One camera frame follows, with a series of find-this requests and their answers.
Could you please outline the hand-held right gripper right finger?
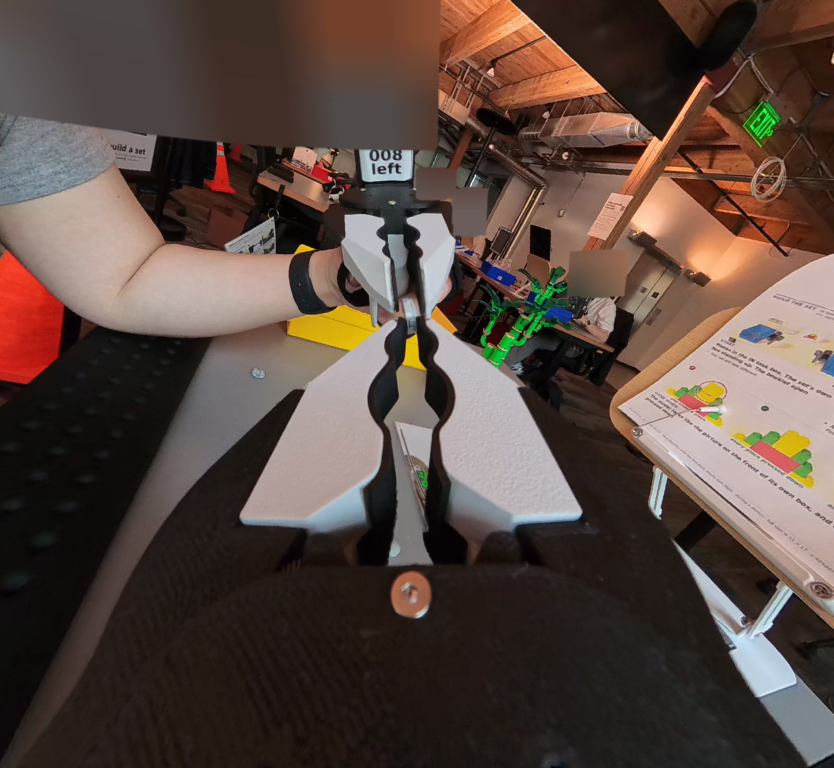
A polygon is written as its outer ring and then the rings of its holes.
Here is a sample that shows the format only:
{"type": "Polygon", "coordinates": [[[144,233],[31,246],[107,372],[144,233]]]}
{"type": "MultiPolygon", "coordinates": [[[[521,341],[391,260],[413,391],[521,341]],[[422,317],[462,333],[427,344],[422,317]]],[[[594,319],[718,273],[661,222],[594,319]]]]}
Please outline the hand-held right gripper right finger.
{"type": "Polygon", "coordinates": [[[493,533],[578,521],[582,509],[528,406],[534,395],[433,320],[417,324],[431,439],[424,545],[473,560],[493,533]]]}

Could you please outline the silver air duct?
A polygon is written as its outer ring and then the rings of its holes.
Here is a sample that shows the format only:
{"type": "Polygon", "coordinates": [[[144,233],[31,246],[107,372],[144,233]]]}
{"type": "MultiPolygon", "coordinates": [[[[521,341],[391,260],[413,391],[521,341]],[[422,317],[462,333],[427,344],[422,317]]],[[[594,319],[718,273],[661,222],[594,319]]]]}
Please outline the silver air duct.
{"type": "Polygon", "coordinates": [[[551,148],[609,148],[650,142],[654,134],[628,113],[552,113],[543,123],[518,132],[518,139],[551,148]]]}

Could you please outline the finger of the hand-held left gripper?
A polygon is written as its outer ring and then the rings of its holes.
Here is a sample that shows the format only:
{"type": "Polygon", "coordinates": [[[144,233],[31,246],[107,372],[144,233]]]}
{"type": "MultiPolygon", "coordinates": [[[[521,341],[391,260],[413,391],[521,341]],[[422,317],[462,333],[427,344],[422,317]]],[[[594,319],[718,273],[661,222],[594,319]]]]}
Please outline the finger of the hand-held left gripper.
{"type": "Polygon", "coordinates": [[[370,214],[347,214],[342,256],[349,273],[369,296],[370,318],[379,327],[379,310],[396,314],[408,293],[408,249],[401,232],[388,234],[385,221],[370,214]]]}
{"type": "Polygon", "coordinates": [[[455,241],[441,215],[410,216],[410,278],[420,314],[431,318],[450,279],[455,241]]]}

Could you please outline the printed task sheet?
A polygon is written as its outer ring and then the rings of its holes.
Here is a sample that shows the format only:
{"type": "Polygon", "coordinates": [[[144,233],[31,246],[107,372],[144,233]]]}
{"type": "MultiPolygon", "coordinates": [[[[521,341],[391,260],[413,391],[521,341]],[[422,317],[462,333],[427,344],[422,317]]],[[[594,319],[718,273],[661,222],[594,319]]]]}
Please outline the printed task sheet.
{"type": "Polygon", "coordinates": [[[796,560],[805,589],[829,602],[832,261],[774,284],[621,407],[796,560]]]}

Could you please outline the person's left hand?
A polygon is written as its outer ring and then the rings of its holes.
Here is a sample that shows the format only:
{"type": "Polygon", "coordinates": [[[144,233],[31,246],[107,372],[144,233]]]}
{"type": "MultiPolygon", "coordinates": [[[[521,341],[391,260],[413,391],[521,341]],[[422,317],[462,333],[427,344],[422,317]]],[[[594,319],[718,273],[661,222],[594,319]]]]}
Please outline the person's left hand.
{"type": "MultiPolygon", "coordinates": [[[[328,307],[350,307],[361,313],[370,315],[370,306],[360,307],[351,305],[342,295],[338,284],[338,272],[342,265],[341,248],[330,250],[314,251],[308,264],[308,275],[314,291],[321,301],[328,307]]],[[[441,299],[445,298],[453,288],[453,281],[448,278],[444,284],[441,299]]],[[[396,322],[404,316],[402,309],[396,313],[385,310],[382,305],[378,307],[377,325],[396,322]]]]}

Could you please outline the orange traffic cone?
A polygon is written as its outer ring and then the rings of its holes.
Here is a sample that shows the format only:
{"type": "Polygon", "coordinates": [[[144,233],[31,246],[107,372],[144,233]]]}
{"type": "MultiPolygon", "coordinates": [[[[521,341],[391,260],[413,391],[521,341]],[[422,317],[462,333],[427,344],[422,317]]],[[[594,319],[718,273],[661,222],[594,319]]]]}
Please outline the orange traffic cone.
{"type": "Polygon", "coordinates": [[[217,141],[216,143],[214,177],[212,179],[204,179],[203,188],[216,193],[235,194],[235,189],[229,178],[228,158],[226,156],[225,145],[222,141],[217,141]]]}

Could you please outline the white lego instruction booklet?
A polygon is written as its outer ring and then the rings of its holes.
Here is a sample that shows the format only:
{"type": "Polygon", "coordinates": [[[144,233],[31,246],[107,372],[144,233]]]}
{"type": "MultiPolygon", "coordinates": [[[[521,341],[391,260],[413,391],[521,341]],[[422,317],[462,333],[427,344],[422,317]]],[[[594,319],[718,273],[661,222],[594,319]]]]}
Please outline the white lego instruction booklet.
{"type": "Polygon", "coordinates": [[[428,529],[425,505],[429,488],[432,430],[400,421],[394,423],[394,428],[418,504],[422,531],[425,532],[428,529]]]}

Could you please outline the black perforated pad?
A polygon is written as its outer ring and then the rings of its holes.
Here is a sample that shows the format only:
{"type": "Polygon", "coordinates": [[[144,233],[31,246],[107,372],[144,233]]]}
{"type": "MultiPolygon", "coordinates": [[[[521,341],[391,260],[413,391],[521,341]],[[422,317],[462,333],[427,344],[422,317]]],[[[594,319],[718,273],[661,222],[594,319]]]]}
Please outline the black perforated pad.
{"type": "Polygon", "coordinates": [[[2,752],[209,343],[95,328],[2,407],[2,752]]]}

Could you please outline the person's left forearm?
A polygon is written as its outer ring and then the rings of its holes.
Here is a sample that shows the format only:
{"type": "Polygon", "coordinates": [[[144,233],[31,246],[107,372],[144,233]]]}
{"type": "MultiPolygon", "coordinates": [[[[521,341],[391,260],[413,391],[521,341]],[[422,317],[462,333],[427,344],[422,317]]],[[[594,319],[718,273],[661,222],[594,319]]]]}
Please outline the person's left forearm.
{"type": "Polygon", "coordinates": [[[2,244],[81,317],[133,334],[235,334],[299,315],[289,259],[166,243],[120,171],[2,206],[2,244]]]}

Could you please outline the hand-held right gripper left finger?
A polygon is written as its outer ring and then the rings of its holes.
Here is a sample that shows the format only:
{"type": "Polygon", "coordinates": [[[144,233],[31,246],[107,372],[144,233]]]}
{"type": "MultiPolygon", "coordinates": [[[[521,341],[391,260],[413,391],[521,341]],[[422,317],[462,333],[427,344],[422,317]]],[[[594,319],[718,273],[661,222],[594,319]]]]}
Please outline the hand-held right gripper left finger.
{"type": "Polygon", "coordinates": [[[240,511],[249,526],[284,526],[355,542],[386,565],[397,489],[385,419],[399,398],[406,322],[390,322],[311,380],[240,511]]]}

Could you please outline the long wooden desk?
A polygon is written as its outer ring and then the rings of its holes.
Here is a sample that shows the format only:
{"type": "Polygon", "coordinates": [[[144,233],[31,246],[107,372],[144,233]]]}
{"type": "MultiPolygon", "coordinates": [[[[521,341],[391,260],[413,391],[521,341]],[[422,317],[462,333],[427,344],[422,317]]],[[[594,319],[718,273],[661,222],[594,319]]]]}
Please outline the long wooden desk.
{"type": "MultiPolygon", "coordinates": [[[[530,283],[529,283],[529,281],[528,281],[528,279],[525,275],[523,275],[523,276],[526,277],[527,284],[517,286],[517,287],[512,287],[512,286],[507,287],[507,286],[502,285],[500,283],[496,283],[495,281],[493,281],[489,278],[486,278],[484,276],[484,274],[480,272],[480,264],[478,262],[474,261],[474,258],[471,255],[469,255],[469,253],[467,251],[457,250],[455,252],[455,255],[456,255],[457,259],[460,261],[460,265],[464,268],[464,272],[465,273],[473,273],[474,276],[478,279],[478,283],[477,283],[475,289],[484,291],[484,294],[482,295],[481,299],[477,300],[477,304],[480,304],[485,309],[485,313],[481,314],[479,316],[470,316],[470,319],[480,320],[482,318],[487,318],[488,321],[489,321],[489,318],[490,318],[490,309],[489,309],[490,298],[487,294],[487,291],[489,289],[492,289],[493,292],[498,297],[500,297],[502,299],[503,298],[510,298],[511,296],[514,296],[516,294],[521,294],[521,296],[525,296],[530,291],[530,283]]],[[[502,321],[507,317],[507,314],[510,311],[507,311],[506,315],[500,321],[498,321],[496,323],[496,325],[502,323],[502,321]]],[[[543,327],[543,328],[553,329],[553,330],[557,331],[558,333],[569,337],[569,340],[574,344],[578,344],[578,345],[585,344],[585,345],[591,346],[593,348],[598,348],[598,349],[600,349],[601,351],[604,351],[604,352],[612,352],[613,351],[613,348],[611,346],[609,346],[608,344],[602,343],[598,339],[589,335],[583,328],[581,328],[579,325],[575,324],[572,320],[570,322],[566,323],[566,324],[556,324],[554,327],[543,327]]]]}

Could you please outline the green lego bamboo model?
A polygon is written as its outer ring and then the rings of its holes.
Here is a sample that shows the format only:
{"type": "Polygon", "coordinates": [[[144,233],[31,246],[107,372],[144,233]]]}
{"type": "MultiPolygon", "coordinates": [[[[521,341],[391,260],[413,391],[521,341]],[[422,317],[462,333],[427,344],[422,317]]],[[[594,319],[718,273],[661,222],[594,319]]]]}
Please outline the green lego bamboo model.
{"type": "Polygon", "coordinates": [[[510,298],[498,297],[492,289],[487,291],[490,298],[490,318],[483,329],[480,345],[484,348],[483,357],[495,367],[499,367],[510,350],[523,347],[526,342],[543,327],[554,327],[558,322],[545,321],[542,315],[552,306],[568,308],[568,300],[562,296],[567,290],[566,270],[562,267],[550,270],[548,280],[540,283],[528,271],[521,270],[530,283],[530,291],[525,295],[516,294],[510,298]],[[517,312],[516,321],[507,329],[496,344],[490,342],[490,334],[496,323],[507,311],[517,312]]]}

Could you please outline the orange barrier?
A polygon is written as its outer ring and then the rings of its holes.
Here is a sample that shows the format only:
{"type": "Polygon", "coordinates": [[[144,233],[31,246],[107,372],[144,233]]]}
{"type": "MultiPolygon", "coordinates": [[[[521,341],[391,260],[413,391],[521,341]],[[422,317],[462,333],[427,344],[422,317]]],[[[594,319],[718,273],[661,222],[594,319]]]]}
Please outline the orange barrier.
{"type": "Polygon", "coordinates": [[[59,355],[64,307],[10,252],[1,258],[1,380],[28,384],[59,355]]]}

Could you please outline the black wrist watch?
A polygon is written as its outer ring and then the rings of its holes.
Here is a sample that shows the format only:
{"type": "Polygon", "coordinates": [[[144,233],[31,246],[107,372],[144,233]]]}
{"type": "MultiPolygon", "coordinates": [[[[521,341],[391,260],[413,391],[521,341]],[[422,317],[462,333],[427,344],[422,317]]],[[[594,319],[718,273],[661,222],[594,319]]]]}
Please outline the black wrist watch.
{"type": "Polygon", "coordinates": [[[309,265],[316,254],[317,250],[297,252],[288,266],[290,292],[301,315],[321,315],[336,310],[336,307],[327,306],[314,290],[309,265]]]}

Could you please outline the green exit sign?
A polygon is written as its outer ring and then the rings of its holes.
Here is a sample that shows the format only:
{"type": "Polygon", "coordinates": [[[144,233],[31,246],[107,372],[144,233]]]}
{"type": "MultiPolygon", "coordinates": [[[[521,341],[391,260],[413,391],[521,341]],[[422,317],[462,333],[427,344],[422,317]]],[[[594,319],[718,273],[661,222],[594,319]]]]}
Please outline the green exit sign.
{"type": "Polygon", "coordinates": [[[758,148],[764,148],[782,123],[778,109],[769,101],[760,101],[745,118],[742,128],[758,148]]]}

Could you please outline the yellow plastic bin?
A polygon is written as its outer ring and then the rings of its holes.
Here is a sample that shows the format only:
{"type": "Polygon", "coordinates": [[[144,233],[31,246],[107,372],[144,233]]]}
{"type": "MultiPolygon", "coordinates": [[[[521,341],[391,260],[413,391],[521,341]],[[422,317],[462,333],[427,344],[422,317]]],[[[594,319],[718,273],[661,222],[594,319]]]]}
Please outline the yellow plastic bin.
{"type": "MultiPolygon", "coordinates": [[[[457,328],[447,319],[439,307],[432,313],[432,319],[437,326],[443,327],[451,334],[457,328]]],[[[290,319],[287,334],[317,344],[340,348],[349,352],[359,346],[366,338],[378,332],[373,327],[370,315],[360,313],[355,309],[341,306],[328,314],[304,315],[290,319]]],[[[419,345],[416,335],[406,341],[404,361],[402,366],[424,370],[419,357],[419,345]]]]}

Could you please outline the light wooden desk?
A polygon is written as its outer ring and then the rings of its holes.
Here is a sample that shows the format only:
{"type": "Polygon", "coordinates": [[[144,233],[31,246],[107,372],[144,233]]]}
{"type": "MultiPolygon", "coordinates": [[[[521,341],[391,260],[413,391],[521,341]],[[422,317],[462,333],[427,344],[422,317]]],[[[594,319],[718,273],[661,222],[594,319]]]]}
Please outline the light wooden desk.
{"type": "Polygon", "coordinates": [[[260,170],[257,184],[273,192],[280,192],[280,188],[284,187],[284,196],[288,199],[322,213],[337,202],[323,189],[322,180],[286,161],[279,160],[270,168],[260,170]]]}

